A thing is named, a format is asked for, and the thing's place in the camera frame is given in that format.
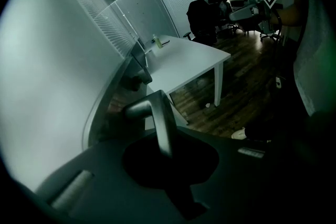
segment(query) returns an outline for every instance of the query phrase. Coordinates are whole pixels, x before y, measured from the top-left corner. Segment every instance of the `person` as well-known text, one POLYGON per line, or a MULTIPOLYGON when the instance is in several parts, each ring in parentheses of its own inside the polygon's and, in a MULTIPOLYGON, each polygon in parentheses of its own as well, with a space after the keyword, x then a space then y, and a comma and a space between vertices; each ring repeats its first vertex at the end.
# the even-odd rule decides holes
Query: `person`
MULTIPOLYGON (((287 86, 278 100, 278 113, 271 121, 254 123, 234 132, 233 139, 271 140, 275 128, 297 128, 300 132, 306 118, 318 112, 335 111, 336 38, 322 1, 294 0, 288 8, 278 10, 278 14, 283 26, 302 26, 304 31, 296 58, 286 74, 287 86)), ((270 22, 278 24, 275 14, 270 22)))

